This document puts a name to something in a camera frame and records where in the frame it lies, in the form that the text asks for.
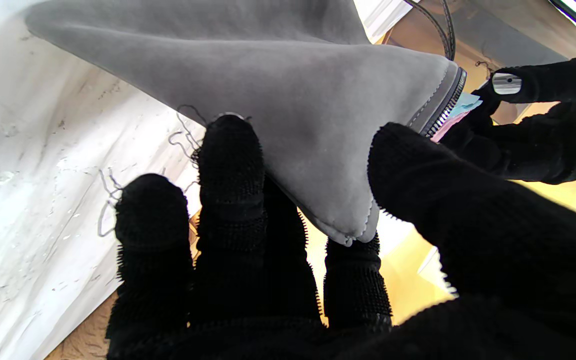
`silver clip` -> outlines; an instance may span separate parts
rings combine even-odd
[[[492,88],[498,95],[514,95],[522,89],[522,78],[512,73],[497,72],[492,75]]]

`wooden surface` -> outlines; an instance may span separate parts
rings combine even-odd
[[[45,360],[105,359],[108,340],[105,339],[110,310],[117,299],[115,291],[99,305]]]

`white stitching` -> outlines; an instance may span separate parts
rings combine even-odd
[[[437,88],[434,89],[434,92],[432,93],[432,95],[430,95],[430,97],[428,98],[428,101],[426,101],[425,104],[423,104],[421,109],[419,109],[419,111],[416,112],[416,116],[414,116],[412,121],[410,121],[410,123],[408,125],[409,128],[412,128],[412,125],[415,123],[415,121],[417,121],[417,119],[419,118],[421,113],[424,112],[424,109],[426,109],[426,107],[428,107],[428,104],[430,104],[430,100],[432,100],[435,97],[435,94],[437,94],[437,92],[439,91],[439,88],[441,88],[442,84],[446,81],[446,74],[448,74],[448,69],[450,69],[450,63],[448,63],[448,65],[446,66],[446,69],[443,71],[443,79],[441,79],[441,81],[439,82],[439,85],[437,85]]]

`stitched seam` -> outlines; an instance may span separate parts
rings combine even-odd
[[[364,234],[366,234],[366,230],[368,230],[368,221],[370,220],[370,214],[373,212],[373,208],[375,207],[375,203],[377,201],[374,201],[375,198],[374,197],[370,197],[370,208],[368,208],[368,215],[366,215],[366,222],[363,224],[363,231],[361,231],[361,234],[359,234],[359,236],[355,237],[355,239],[359,239],[361,237],[363,237]]]
[[[430,95],[430,97],[428,98],[428,101],[426,101],[425,104],[423,104],[421,109],[419,109],[419,111],[416,112],[416,115],[414,116],[412,121],[410,121],[410,123],[408,125],[409,128],[412,128],[412,125],[415,123],[415,121],[417,121],[419,116],[421,116],[421,113],[424,112],[424,109],[426,109],[428,107],[428,104],[430,104],[430,101],[435,97],[435,94],[437,94],[437,92],[439,91],[439,88],[441,88],[442,84],[446,81],[446,74],[448,74],[448,69],[450,69],[450,63],[448,65],[446,65],[446,69],[443,71],[443,79],[441,79],[441,81],[439,82],[439,85],[437,85],[437,88],[434,89],[434,92],[432,92],[432,95]]]

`white marble surface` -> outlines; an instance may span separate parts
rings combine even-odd
[[[30,35],[19,12],[36,2],[0,0],[0,360],[43,359],[116,289],[98,171],[124,185],[164,168],[183,188],[197,177],[167,141],[175,112]],[[187,192],[191,213],[198,193]]]

